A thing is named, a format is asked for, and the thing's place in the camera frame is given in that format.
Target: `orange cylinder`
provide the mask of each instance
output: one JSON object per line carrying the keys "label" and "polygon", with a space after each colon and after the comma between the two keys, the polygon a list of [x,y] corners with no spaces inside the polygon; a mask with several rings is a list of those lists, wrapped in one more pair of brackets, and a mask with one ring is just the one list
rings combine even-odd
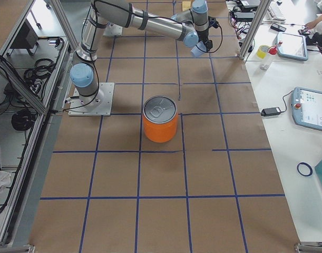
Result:
{"label": "orange cylinder", "polygon": [[143,131],[153,142],[170,141],[177,131],[177,107],[165,96],[154,96],[143,106]]}

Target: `person's arm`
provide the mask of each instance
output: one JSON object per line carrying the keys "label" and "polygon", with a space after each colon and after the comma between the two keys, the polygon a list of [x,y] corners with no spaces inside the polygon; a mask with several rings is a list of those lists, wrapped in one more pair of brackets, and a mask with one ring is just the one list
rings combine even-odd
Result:
{"label": "person's arm", "polygon": [[307,29],[313,29],[320,21],[322,21],[322,14],[318,16],[315,20],[308,22],[305,26]]}

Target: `yellow tape roll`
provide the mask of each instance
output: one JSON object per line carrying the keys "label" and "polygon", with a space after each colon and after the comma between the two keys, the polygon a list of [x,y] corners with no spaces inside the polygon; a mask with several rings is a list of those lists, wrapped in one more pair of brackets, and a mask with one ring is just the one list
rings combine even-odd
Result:
{"label": "yellow tape roll", "polygon": [[269,46],[267,45],[260,46],[257,51],[257,56],[261,59],[264,59],[268,49],[269,49]]}

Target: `silver lid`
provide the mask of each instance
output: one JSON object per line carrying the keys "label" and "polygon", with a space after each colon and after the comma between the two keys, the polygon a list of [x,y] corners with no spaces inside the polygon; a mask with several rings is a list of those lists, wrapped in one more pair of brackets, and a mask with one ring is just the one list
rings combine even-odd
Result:
{"label": "silver lid", "polygon": [[148,99],[143,108],[144,116],[153,123],[163,124],[171,121],[177,112],[176,104],[165,96]]}

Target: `plastic bottle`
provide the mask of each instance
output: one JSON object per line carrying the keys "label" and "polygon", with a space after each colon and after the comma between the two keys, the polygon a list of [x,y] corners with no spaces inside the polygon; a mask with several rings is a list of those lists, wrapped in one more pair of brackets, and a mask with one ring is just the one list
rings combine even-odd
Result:
{"label": "plastic bottle", "polygon": [[273,62],[276,54],[278,53],[277,47],[281,46],[282,41],[279,41],[278,45],[272,46],[269,48],[267,54],[265,55],[264,59],[262,59],[260,63],[260,69],[266,71]]}

